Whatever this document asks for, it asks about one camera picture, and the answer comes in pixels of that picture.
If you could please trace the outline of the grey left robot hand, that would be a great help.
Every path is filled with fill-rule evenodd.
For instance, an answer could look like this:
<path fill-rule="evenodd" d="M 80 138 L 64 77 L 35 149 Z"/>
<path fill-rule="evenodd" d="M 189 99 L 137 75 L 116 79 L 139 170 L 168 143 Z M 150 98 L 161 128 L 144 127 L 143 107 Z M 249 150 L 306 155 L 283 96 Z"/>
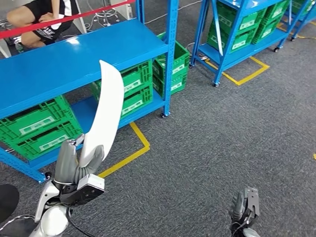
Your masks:
<path fill-rule="evenodd" d="M 54 181 L 63 185 L 78 184 L 79 180 L 87 175 L 94 174 L 105 158 L 103 145 L 95 147 L 87 155 L 87 164 L 81 164 L 77 158 L 77 146 L 84 141 L 84 134 L 77 139 L 65 140 L 62 143 L 58 154 Z"/>

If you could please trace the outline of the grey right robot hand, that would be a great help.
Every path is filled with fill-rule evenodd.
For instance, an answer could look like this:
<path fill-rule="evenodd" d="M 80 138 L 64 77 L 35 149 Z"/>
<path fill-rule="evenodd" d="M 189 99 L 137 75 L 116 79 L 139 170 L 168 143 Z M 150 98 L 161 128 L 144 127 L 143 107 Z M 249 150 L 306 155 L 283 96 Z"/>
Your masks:
<path fill-rule="evenodd" d="M 247 201 L 246 191 L 239 191 L 232 198 L 232 206 L 230 210 L 232 224 L 244 223 L 245 218 L 245 206 Z"/>

